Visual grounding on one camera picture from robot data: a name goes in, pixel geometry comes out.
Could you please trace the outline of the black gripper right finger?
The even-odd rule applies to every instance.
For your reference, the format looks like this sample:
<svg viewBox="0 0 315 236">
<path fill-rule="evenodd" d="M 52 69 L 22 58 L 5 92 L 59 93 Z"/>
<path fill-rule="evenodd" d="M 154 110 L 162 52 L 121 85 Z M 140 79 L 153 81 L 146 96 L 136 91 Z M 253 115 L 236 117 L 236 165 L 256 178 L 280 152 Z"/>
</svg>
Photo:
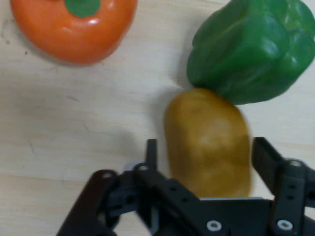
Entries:
<svg viewBox="0 0 315 236">
<path fill-rule="evenodd" d="M 271 236 L 313 236 L 315 221 L 305 208 L 315 206 L 315 172 L 303 161 L 283 158 L 263 137 L 255 137 L 252 165 L 274 195 L 268 232 Z"/>
</svg>

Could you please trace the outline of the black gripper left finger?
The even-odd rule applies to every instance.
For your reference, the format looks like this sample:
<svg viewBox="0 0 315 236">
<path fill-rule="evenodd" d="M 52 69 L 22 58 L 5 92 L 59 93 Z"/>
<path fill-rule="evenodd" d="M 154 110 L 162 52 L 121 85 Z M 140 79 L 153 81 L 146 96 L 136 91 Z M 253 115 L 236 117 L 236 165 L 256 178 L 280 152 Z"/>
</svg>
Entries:
<svg viewBox="0 0 315 236">
<path fill-rule="evenodd" d="M 154 236 L 205 236 L 204 219 L 194 219 L 201 201 L 157 170 L 157 141 L 147 141 L 146 158 L 121 175 L 95 172 L 58 231 L 59 236 L 113 236 L 124 213 L 136 212 Z"/>
</svg>

